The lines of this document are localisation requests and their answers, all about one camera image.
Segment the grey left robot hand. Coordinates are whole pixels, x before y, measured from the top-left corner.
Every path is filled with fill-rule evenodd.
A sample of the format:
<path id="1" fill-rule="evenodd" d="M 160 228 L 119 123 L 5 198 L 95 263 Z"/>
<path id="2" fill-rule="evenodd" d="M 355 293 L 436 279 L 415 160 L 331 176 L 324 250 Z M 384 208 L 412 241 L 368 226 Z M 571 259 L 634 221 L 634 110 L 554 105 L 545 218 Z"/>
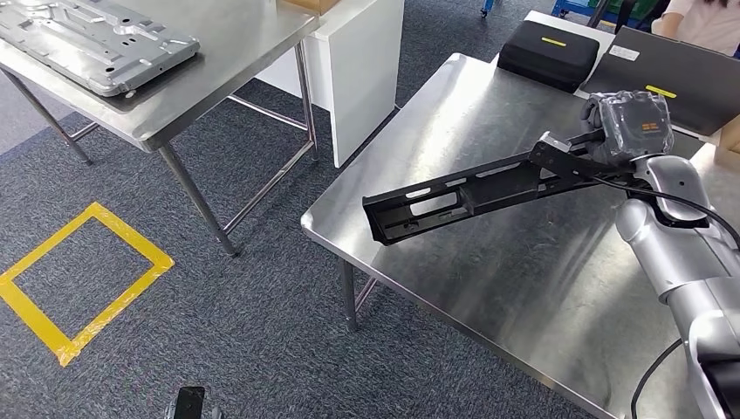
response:
<path id="1" fill-rule="evenodd" d="M 170 403 L 167 406 L 167 408 L 165 409 L 164 418 L 165 419 L 175 419 L 175 418 L 177 418 L 177 415 L 175 414 L 175 411 L 176 411 L 176 405 L 174 403 Z M 218 408 L 218 407 L 214 407 L 211 410 L 210 418 L 211 419 L 223 419 L 224 418 L 223 411 L 220 408 Z"/>

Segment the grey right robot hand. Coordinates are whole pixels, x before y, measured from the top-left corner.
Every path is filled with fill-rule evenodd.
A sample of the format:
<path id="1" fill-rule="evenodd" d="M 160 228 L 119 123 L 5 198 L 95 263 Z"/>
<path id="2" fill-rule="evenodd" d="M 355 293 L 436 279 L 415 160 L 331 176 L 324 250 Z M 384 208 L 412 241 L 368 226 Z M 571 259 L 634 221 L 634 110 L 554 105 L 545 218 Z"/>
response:
<path id="1" fill-rule="evenodd" d="M 609 166 L 626 166 L 636 158 L 664 155 L 675 143 L 668 103 L 657 93 L 593 93 L 579 118 L 585 132 L 603 132 L 603 138 L 588 143 L 586 150 L 594 161 Z"/>

